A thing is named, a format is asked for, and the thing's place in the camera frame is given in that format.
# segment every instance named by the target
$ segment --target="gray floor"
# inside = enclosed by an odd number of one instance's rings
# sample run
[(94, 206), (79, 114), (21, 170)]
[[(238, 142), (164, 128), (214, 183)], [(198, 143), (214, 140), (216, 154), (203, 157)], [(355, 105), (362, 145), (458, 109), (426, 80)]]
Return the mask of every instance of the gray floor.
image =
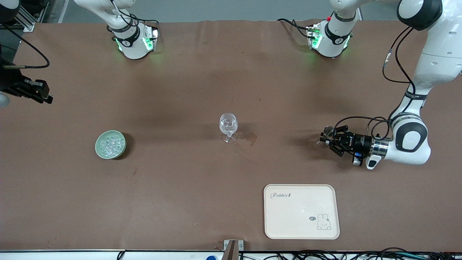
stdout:
[[(396, 1), (371, 2), (361, 7), (364, 20), (396, 20)], [(325, 19), (332, 12), (327, 0), (137, 0), (129, 11), (160, 22), (203, 20), (274, 21), (279, 18)], [(101, 23), (90, 11), (69, 1), (63, 23)]]

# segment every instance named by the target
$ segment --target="water stain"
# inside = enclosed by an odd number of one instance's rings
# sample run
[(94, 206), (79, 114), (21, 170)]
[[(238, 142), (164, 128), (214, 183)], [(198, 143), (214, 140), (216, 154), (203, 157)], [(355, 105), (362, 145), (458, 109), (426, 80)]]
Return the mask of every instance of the water stain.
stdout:
[(254, 146), (255, 142), (257, 141), (258, 135), (253, 132), (250, 132), (245, 139), (250, 142), (250, 146)]

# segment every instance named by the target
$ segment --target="printed logo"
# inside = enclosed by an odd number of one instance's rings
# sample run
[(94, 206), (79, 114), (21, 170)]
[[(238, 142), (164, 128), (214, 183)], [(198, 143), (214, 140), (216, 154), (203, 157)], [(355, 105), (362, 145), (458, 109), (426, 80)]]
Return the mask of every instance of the printed logo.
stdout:
[(327, 214), (319, 214), (318, 215), (318, 226), (316, 227), (317, 230), (331, 230), (330, 227), (330, 220)]
[(269, 195), (271, 199), (277, 199), (277, 198), (289, 198), (290, 193), (277, 193), (273, 192), (271, 195)]

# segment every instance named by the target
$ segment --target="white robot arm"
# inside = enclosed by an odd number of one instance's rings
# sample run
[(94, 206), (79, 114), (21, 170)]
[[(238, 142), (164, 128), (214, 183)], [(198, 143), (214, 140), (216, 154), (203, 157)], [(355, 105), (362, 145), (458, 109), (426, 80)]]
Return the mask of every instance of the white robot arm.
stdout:
[(0, 23), (13, 20), (20, 8), (19, 0), (0, 0)]
[(373, 0), (330, 0), (334, 13), (308, 29), (310, 48), (326, 57), (338, 56), (347, 47), (351, 30), (358, 20), (357, 9)]
[(366, 159), (368, 169), (380, 160), (419, 165), (427, 162), (431, 149), (428, 129), (420, 117), (427, 94), (438, 84), (455, 79), (462, 70), (462, 6), (458, 0), (401, 0), (398, 18), (420, 31), (427, 30), (427, 42), (420, 55), (412, 83), (400, 105), (390, 114), (393, 136), (380, 138), (354, 134), (348, 126), (326, 127), (322, 133), (336, 154), (353, 154), (353, 164)]
[(126, 8), (135, 0), (74, 0), (75, 3), (103, 19), (115, 35), (119, 50), (129, 59), (140, 59), (155, 50), (158, 28), (134, 19)]

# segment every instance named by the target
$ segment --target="rabbit cartoon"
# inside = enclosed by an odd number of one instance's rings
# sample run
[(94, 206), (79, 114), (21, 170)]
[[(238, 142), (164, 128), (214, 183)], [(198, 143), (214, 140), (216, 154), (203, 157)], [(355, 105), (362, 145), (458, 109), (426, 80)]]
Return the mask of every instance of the rabbit cartoon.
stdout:
[(318, 215), (318, 226), (317, 230), (331, 230), (330, 221), (327, 214), (319, 214)]

